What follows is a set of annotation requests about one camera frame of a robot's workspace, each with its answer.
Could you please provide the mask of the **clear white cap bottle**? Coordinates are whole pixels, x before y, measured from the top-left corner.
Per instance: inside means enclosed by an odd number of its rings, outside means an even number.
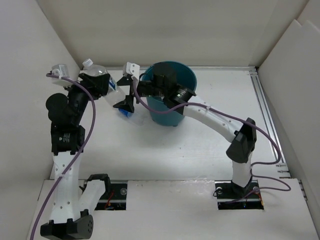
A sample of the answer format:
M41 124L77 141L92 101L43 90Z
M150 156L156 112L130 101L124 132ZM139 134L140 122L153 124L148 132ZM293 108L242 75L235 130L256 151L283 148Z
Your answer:
M83 72L79 77L96 99L104 97L111 107L125 99L125 93L104 66L94 64L90 58L82 65Z

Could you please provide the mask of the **blue label water bottle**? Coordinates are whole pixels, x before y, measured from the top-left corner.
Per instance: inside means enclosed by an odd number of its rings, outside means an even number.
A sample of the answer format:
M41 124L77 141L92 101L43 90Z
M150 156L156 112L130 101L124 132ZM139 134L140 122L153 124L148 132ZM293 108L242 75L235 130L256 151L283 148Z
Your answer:
M136 126L142 126L148 118L146 112L136 109L134 112L129 112L124 109L118 109L118 114L128 123Z

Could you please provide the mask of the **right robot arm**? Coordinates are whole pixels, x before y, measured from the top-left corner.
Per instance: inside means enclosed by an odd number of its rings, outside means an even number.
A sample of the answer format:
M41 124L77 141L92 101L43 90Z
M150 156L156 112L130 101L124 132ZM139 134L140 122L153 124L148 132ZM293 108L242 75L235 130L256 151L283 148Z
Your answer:
M230 188L235 197L245 196L252 182L251 158L257 141L256 123L253 119L236 119L214 110L194 90L177 82L176 71L166 62L152 67L150 80L141 81L140 66L127 62L123 66L119 86L129 86L125 99L114 104L114 108L135 112L135 103L142 104L150 112L167 115L173 112L201 122L215 130L229 143L226 155L232 161Z

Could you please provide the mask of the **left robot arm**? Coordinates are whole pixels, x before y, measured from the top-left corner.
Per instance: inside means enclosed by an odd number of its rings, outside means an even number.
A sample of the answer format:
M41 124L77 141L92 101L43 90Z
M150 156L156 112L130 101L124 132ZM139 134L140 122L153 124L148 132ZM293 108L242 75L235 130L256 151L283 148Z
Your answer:
M93 212L100 198L112 193L112 187L106 173L90 175L80 187L79 171L96 121L95 100L108 94L111 76L81 73L79 82L54 73L48 76L70 86L67 95L55 93L45 103L51 121L55 182L48 194L53 197L52 210L48 222L40 227L40 235L49 240L88 240L94 231Z

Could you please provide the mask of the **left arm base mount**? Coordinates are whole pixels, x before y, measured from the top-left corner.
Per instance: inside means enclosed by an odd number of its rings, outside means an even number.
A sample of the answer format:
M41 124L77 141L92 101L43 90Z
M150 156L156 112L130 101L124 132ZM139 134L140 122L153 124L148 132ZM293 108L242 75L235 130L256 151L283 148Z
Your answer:
M127 181L112 181L111 191L102 195L95 207L96 211L125 211L127 208Z

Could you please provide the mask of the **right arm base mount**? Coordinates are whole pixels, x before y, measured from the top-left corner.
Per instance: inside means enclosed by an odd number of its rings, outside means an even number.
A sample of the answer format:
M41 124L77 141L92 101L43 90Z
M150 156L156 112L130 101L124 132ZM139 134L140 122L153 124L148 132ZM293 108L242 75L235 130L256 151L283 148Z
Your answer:
M217 201L218 210L264 210L264 204L260 193L250 193L258 188L257 180L253 180L244 193L236 193L232 189L230 180L215 182L215 190L212 196Z

